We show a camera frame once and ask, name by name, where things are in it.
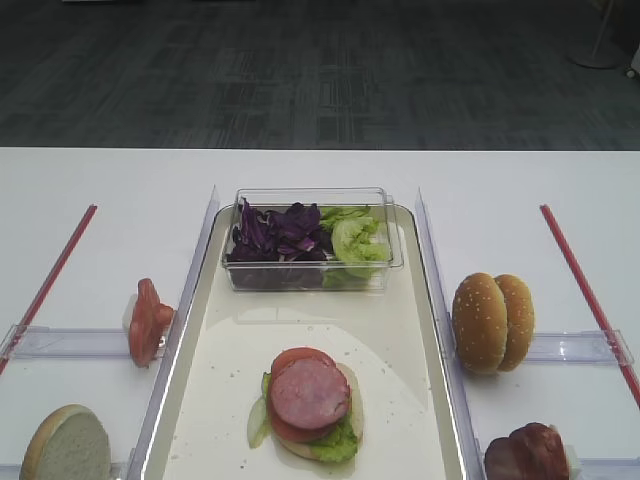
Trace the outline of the green lettuce in container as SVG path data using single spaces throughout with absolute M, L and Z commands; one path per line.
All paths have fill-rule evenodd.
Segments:
M 323 207 L 320 225 L 330 234 L 335 257 L 346 264 L 386 262 L 390 247 L 377 240 L 381 222 L 369 206 Z

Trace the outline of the standing tomato slices left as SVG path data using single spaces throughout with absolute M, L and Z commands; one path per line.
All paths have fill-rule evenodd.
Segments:
M 174 309 L 161 302 L 151 279 L 139 280 L 137 287 L 128 343 L 135 365 L 146 368 L 154 359 L 161 337 L 172 322 Z

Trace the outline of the tomato slice under ham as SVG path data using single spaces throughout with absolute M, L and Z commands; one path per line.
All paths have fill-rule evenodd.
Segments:
M 335 361 L 329 357 L 326 353 L 310 348 L 310 347 L 295 347 L 288 350 L 282 351 L 272 362 L 271 365 L 271 377 L 269 381 L 269 386 L 267 387 L 267 407 L 268 412 L 271 415 L 271 422 L 274 430 L 278 435 L 283 437 L 286 440 L 293 442 L 310 442 L 313 440 L 317 440 L 324 435 L 328 434 L 333 428 L 334 424 L 329 426 L 317 429 L 317 430 L 303 430 L 292 427 L 282 421 L 274 412 L 273 407 L 271 405 L 271 401 L 269 398 L 269 387 L 271 381 L 287 366 L 292 364 L 295 360 L 305 359 L 305 358 L 316 358 L 321 360 L 326 364 L 332 364 L 337 366 Z

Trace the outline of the white tomato holder block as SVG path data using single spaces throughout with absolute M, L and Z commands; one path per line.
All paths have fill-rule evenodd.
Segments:
M 134 312 L 134 308 L 135 308 L 137 299 L 138 299 L 138 295 L 137 294 L 133 294 L 129 298 L 128 303 L 127 303 L 127 305 L 125 307 L 124 314 L 123 314 L 123 317 L 122 317 L 122 326 L 123 326 L 123 329 L 126 332 L 128 332 L 129 329 L 130 329 L 130 324 L 131 324 L 131 321 L 132 321 L 132 318 L 133 318 L 133 312 Z

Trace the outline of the clear plastic salad container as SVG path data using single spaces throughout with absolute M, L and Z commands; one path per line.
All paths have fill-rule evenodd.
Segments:
M 323 207 L 369 206 L 381 222 L 377 240 L 390 247 L 386 262 L 346 264 L 334 253 L 325 261 L 229 262 L 226 255 L 233 249 L 233 228 L 239 224 L 242 198 L 259 210 L 285 211 L 295 202 L 305 206 L 315 203 Z M 240 189 L 235 203 L 221 265 L 237 291 L 375 291 L 385 288 L 391 270 L 402 267 L 403 253 L 392 197 L 380 187 L 353 188 L 282 188 Z

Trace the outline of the purple cabbage leaves pile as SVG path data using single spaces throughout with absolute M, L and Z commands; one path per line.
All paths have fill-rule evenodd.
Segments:
M 234 246 L 226 255 L 229 262 L 325 261 L 334 253 L 315 203 L 262 211 L 242 198 L 239 212 L 231 234 Z

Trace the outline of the pink ham slice on stack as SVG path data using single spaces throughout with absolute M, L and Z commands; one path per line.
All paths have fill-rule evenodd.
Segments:
M 317 430 L 342 419 L 349 410 L 350 397 L 350 386 L 338 367 L 316 358 L 295 360 L 269 387 L 276 415 L 303 430 Z

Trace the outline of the front sesame bun top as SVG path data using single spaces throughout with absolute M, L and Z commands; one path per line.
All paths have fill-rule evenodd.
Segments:
M 493 277 L 478 272 L 460 283 L 452 304 L 452 325 L 462 365 L 478 374 L 495 373 L 506 352 L 507 310 Z

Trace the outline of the sesame bun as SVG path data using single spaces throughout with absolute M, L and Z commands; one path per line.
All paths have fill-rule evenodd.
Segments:
M 505 354 L 499 371 L 514 370 L 526 357 L 535 330 L 535 311 L 531 292 L 519 277 L 501 274 L 494 278 L 503 293 L 507 312 Z
M 452 304 L 452 325 L 462 365 L 478 374 L 495 373 L 506 352 L 507 310 L 493 277 L 478 272 L 460 283 Z

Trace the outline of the rear sesame bun top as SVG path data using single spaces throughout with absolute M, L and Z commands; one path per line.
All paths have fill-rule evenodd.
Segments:
M 494 278 L 503 293 L 507 312 L 505 354 L 499 371 L 514 370 L 526 357 L 535 330 L 535 311 L 531 292 L 519 277 L 501 274 Z

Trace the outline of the white rectangular serving tray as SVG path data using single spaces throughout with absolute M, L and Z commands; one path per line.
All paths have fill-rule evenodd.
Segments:
M 460 479 L 464 475 L 411 211 L 397 207 L 402 267 L 377 292 L 237 292 L 221 266 L 232 211 L 213 224 L 147 471 L 150 479 Z M 248 444 L 262 375 L 290 347 L 347 365 L 364 406 L 349 462 Z

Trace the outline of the left red strip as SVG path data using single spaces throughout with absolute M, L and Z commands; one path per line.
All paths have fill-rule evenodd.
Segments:
M 98 209 L 98 206 L 95 204 L 90 204 L 87 207 L 81 220 L 78 222 L 71 236 L 67 240 L 64 248 L 62 249 L 61 253 L 58 255 L 54 265 L 51 267 L 49 273 L 47 274 L 40 288 L 38 289 L 35 297 L 29 304 L 20 322 L 16 325 L 13 325 L 10 328 L 10 330 L 7 332 L 7 335 L 5 336 L 5 339 L 3 340 L 2 347 L 1 347 L 1 372 L 4 372 L 7 364 L 9 363 L 10 353 L 18 345 L 18 343 L 21 340 L 21 337 L 27 332 L 28 328 L 31 326 L 36 314 L 38 313 L 39 309 L 44 303 L 44 300 L 46 299 L 52 286 L 57 280 L 60 272 L 62 271 L 65 264 L 67 263 L 69 257 L 73 253 L 79 240 L 82 238 L 84 232 L 86 231 L 88 225 L 90 224 L 92 218 L 94 217 L 97 209 Z

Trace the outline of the red strip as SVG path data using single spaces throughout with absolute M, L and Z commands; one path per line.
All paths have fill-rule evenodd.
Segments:
M 639 379 L 634 372 L 631 355 L 627 354 L 623 345 L 623 338 L 616 333 L 607 319 L 607 316 L 602 309 L 594 291 L 592 290 L 587 277 L 585 276 L 576 256 L 574 255 L 559 223 L 557 222 L 551 208 L 547 204 L 539 206 L 539 209 L 545 219 L 545 222 L 551 231 L 556 244 L 558 245 L 564 259 L 569 266 L 573 277 L 591 310 L 594 319 L 600 330 L 604 332 L 604 336 L 610 349 L 618 363 L 622 376 L 627 384 L 627 387 L 635 400 L 636 405 L 639 405 Z
M 18 343 L 21 340 L 21 337 L 27 332 L 28 328 L 31 326 L 36 314 L 38 313 L 39 309 L 44 303 L 44 300 L 46 299 L 52 286 L 57 280 L 60 272 L 62 271 L 65 264 L 67 263 L 69 257 L 73 253 L 79 240 L 82 238 L 84 232 L 86 231 L 88 225 L 90 224 L 92 218 L 94 217 L 97 209 L 98 209 L 98 206 L 95 204 L 90 204 L 87 207 L 81 220 L 78 222 L 71 236 L 67 240 L 64 248 L 62 249 L 61 253 L 58 255 L 54 265 L 51 267 L 49 273 L 47 274 L 40 288 L 38 289 L 35 297 L 29 304 L 20 322 L 16 325 L 13 325 L 10 328 L 10 330 L 7 332 L 7 335 L 5 336 L 5 339 L 3 340 L 2 347 L 1 347 L 1 372 L 4 372 L 7 364 L 9 363 L 10 353 L 18 345 Z

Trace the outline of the right long clear divider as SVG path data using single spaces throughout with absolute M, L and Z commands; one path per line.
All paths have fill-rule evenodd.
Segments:
M 462 478 L 485 479 L 483 457 L 479 450 L 467 401 L 464 372 L 455 353 L 455 337 L 442 286 L 429 212 L 421 189 L 417 191 L 414 209 Z

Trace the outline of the long clear divider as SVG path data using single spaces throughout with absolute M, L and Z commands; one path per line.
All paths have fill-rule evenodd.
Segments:
M 178 308 L 165 342 L 156 380 L 132 449 L 125 479 L 162 479 L 169 459 L 174 430 L 180 412 L 195 349 L 195 327 L 189 325 L 195 308 L 198 284 L 219 210 L 218 191 L 213 190 L 204 214 Z
M 417 191 L 414 209 L 462 478 L 485 479 L 483 457 L 479 450 L 467 401 L 464 372 L 455 353 L 455 337 L 442 286 L 429 212 L 421 189 Z

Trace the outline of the right red strip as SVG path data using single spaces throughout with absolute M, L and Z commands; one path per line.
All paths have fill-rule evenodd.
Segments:
M 600 330 L 604 332 L 604 336 L 610 349 L 618 363 L 622 376 L 627 384 L 627 387 L 635 400 L 636 405 L 639 405 L 639 379 L 634 372 L 631 355 L 627 354 L 623 345 L 623 338 L 616 333 L 607 319 L 607 316 L 602 309 L 594 291 L 592 290 L 587 277 L 585 276 L 576 256 L 574 255 L 559 223 L 557 222 L 551 208 L 547 204 L 539 206 L 539 209 L 545 219 L 545 222 L 551 231 L 556 244 L 558 245 L 564 259 L 569 266 L 573 277 L 591 310 L 594 319 Z

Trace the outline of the left long clear divider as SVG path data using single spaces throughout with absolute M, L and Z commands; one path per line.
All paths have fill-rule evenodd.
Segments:
M 156 380 L 132 449 L 125 479 L 162 479 L 169 459 L 174 430 L 180 412 L 195 349 L 195 327 L 189 325 L 195 308 L 198 284 L 219 210 L 218 191 L 213 190 L 204 214 L 178 308 L 165 342 Z

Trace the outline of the white bun half cut side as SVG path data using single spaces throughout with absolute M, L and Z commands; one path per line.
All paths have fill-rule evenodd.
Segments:
M 108 434 L 89 408 L 69 404 L 39 425 L 24 454 L 19 479 L 108 479 Z

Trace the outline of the white ham holder block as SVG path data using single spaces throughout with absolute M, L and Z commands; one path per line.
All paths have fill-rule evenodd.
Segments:
M 567 463 L 570 480 L 577 480 L 581 474 L 582 467 L 581 462 L 577 457 L 574 447 L 560 439 L 561 446 L 563 447 L 564 456 Z

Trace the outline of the white stand base background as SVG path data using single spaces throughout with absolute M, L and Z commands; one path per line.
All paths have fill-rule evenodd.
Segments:
M 599 21 L 597 34 L 592 44 L 574 43 L 566 53 L 567 60 L 579 67 L 594 70 L 611 70 L 623 63 L 621 51 L 605 38 L 609 31 L 612 13 L 619 1 L 606 2 Z

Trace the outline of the right clear cross rail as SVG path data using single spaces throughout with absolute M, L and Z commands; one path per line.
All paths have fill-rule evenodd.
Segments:
M 619 330 L 536 333 L 525 363 L 632 366 L 634 357 Z

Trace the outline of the clear cross rail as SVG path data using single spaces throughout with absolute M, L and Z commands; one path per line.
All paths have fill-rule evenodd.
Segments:
M 619 330 L 536 333 L 525 363 L 632 366 L 634 357 Z
M 121 359 L 129 356 L 128 337 L 118 329 L 13 325 L 1 343 L 2 359 Z

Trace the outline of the left clear cross rail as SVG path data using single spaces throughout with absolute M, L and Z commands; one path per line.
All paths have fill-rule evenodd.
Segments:
M 1 343 L 2 359 L 121 359 L 129 356 L 128 337 L 118 329 L 13 325 Z

